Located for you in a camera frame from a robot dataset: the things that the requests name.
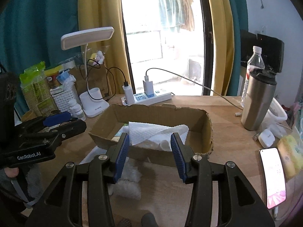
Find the red yellow can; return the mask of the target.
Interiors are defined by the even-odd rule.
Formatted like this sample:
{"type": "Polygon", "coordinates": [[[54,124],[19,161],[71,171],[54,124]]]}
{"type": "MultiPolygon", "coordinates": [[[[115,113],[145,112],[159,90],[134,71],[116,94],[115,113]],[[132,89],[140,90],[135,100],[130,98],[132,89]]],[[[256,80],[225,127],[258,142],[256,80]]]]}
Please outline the red yellow can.
{"type": "Polygon", "coordinates": [[[55,89],[61,85],[57,80],[57,77],[62,71],[63,67],[61,65],[44,71],[45,77],[51,89],[55,89]]]}

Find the smartphone with lit screen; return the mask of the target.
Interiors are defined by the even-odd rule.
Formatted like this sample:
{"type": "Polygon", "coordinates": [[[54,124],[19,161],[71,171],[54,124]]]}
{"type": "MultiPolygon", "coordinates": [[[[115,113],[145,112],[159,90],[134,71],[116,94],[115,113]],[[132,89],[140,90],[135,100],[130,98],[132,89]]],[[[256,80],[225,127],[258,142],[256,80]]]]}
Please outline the smartphone with lit screen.
{"type": "Polygon", "coordinates": [[[259,151],[266,184],[266,207],[272,209],[286,200],[283,165],[276,148],[259,151]]]}

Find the clear water bottle red label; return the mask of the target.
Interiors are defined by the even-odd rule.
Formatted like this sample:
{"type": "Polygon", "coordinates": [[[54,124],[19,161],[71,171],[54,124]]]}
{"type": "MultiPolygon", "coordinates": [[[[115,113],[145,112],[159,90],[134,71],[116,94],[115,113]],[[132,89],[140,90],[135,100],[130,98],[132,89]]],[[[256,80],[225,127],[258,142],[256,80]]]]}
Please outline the clear water bottle red label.
{"type": "Polygon", "coordinates": [[[244,108],[244,103],[245,103],[245,99],[247,96],[247,89],[248,89],[248,84],[249,84],[250,73],[254,69],[265,69],[265,64],[263,62],[261,52],[262,52],[261,47],[253,46],[253,54],[248,60],[247,70],[246,70],[246,74],[245,74],[245,81],[244,81],[244,86],[243,86],[243,91],[242,91],[242,96],[241,96],[240,104],[243,108],[244,108]]]}

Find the white fluffy cotton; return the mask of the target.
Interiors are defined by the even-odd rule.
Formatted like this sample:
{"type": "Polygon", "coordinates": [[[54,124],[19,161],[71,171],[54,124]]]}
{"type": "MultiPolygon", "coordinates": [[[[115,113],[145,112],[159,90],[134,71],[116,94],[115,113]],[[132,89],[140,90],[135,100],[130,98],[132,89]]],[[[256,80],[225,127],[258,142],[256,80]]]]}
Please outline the white fluffy cotton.
{"type": "Polygon", "coordinates": [[[140,200],[141,187],[139,182],[142,174],[139,172],[138,167],[130,158],[126,158],[122,176],[116,184],[108,185],[108,194],[121,196],[124,198],[140,200]]]}

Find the brown cardboard box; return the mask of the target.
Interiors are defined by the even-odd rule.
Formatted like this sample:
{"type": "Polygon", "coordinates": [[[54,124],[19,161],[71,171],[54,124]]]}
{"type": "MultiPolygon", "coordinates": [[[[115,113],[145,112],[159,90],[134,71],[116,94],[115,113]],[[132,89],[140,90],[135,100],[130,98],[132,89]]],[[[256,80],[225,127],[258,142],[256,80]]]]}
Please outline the brown cardboard box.
{"type": "Polygon", "coordinates": [[[113,104],[99,117],[90,136],[102,149],[117,144],[121,133],[130,138],[128,157],[164,166],[175,166],[170,136],[177,132],[194,153],[210,155],[213,129],[205,110],[161,106],[113,104]]]}

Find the black computer monitor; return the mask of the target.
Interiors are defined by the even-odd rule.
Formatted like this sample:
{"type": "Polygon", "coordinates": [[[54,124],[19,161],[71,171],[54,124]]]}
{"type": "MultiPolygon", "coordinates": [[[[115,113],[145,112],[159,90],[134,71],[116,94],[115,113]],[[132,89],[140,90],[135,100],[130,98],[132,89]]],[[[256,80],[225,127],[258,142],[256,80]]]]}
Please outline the black computer monitor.
{"type": "Polygon", "coordinates": [[[275,73],[281,73],[283,69],[284,42],[275,37],[263,34],[253,34],[246,30],[240,30],[241,38],[241,66],[247,67],[249,58],[253,54],[253,46],[261,47],[261,56],[266,68],[275,73]]]}

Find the yellow duck plush in bag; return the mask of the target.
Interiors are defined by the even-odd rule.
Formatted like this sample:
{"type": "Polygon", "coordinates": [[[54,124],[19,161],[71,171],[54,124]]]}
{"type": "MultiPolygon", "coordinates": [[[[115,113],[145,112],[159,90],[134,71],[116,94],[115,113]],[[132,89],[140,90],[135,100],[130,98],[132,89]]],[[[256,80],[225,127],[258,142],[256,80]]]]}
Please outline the yellow duck plush in bag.
{"type": "Polygon", "coordinates": [[[102,51],[98,51],[97,53],[93,53],[91,55],[90,61],[92,62],[91,65],[102,65],[104,63],[105,56],[102,51]]]}

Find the yellow tissue pack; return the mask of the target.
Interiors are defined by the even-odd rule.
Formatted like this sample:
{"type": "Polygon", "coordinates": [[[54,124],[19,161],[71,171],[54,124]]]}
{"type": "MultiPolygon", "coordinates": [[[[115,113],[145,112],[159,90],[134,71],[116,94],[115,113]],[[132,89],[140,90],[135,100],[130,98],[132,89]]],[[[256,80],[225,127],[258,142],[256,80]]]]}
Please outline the yellow tissue pack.
{"type": "Polygon", "coordinates": [[[282,137],[277,144],[277,149],[288,181],[302,170],[302,149],[292,135],[282,137]]]}

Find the white plastic basket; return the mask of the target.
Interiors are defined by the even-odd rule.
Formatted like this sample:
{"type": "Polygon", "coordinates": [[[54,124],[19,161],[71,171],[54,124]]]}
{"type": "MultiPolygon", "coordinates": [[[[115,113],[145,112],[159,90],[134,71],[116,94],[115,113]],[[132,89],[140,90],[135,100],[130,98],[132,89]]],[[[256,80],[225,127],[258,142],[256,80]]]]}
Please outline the white plastic basket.
{"type": "Polygon", "coordinates": [[[82,105],[75,86],[69,90],[52,95],[52,97],[56,106],[61,112],[70,111],[68,103],[71,99],[75,99],[79,105],[82,105]]]}

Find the white earbuds case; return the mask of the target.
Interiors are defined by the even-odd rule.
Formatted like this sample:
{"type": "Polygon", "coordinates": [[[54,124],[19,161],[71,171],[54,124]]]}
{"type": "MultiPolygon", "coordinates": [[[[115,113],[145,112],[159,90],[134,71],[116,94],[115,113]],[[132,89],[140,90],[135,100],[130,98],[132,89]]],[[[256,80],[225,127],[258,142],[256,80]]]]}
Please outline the white earbuds case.
{"type": "Polygon", "coordinates": [[[270,148],[275,142],[275,136],[269,129],[264,129],[258,136],[258,140],[263,148],[270,148]]]}

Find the white power strip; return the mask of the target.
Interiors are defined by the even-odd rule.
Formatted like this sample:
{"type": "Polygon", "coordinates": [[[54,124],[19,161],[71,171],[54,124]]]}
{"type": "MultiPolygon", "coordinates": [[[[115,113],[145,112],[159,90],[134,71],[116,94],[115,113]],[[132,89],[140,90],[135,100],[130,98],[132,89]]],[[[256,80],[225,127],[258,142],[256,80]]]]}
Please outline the white power strip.
{"type": "Polygon", "coordinates": [[[161,103],[161,102],[171,100],[171,99],[172,99],[171,93],[164,93],[161,91],[156,91],[154,93],[154,96],[152,96],[152,97],[148,97],[145,93],[134,94],[135,104],[138,104],[138,105],[149,106],[149,105],[161,103]]]}

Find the white paper towel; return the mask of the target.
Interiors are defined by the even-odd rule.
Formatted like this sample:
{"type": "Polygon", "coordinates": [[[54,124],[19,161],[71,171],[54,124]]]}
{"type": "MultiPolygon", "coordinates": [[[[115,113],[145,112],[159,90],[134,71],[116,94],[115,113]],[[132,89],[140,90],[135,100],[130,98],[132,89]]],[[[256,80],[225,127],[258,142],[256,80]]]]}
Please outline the white paper towel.
{"type": "Polygon", "coordinates": [[[189,128],[185,124],[169,127],[159,124],[129,122],[119,131],[129,135],[132,146],[171,152],[170,137],[172,133],[177,132],[181,141],[185,143],[189,128]]]}

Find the green bag of paper cups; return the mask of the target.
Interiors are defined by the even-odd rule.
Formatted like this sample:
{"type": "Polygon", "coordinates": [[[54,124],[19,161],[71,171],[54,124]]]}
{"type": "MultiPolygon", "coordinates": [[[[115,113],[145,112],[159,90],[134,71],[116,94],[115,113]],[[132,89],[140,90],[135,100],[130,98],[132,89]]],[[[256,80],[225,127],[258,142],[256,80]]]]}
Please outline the green bag of paper cups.
{"type": "Polygon", "coordinates": [[[57,106],[50,94],[50,86],[44,73],[45,62],[41,61],[20,74],[20,88],[30,110],[36,116],[48,116],[57,106]]]}

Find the white pill bottle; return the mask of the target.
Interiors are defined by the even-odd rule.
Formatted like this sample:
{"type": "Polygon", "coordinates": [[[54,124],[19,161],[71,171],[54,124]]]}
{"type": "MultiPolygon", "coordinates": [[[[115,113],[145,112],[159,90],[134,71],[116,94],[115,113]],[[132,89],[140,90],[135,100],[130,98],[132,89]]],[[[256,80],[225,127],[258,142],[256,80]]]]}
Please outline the white pill bottle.
{"type": "Polygon", "coordinates": [[[74,109],[77,107],[78,103],[76,101],[76,99],[72,98],[69,102],[68,102],[69,108],[71,111],[74,111],[74,109]]]}
{"type": "Polygon", "coordinates": [[[85,113],[79,104],[76,104],[73,107],[71,107],[71,110],[73,110],[73,112],[75,113],[75,115],[78,119],[80,119],[82,121],[86,120],[85,113]]]}

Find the steel travel tumbler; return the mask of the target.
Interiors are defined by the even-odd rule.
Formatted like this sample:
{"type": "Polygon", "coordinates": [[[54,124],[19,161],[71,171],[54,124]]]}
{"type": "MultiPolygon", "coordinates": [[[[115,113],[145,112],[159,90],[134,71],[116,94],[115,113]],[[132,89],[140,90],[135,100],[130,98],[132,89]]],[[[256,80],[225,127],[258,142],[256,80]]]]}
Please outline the steel travel tumbler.
{"type": "Polygon", "coordinates": [[[250,72],[241,118],[245,129],[255,131],[260,127],[274,97],[276,85],[275,74],[272,71],[254,69],[250,72]]]}

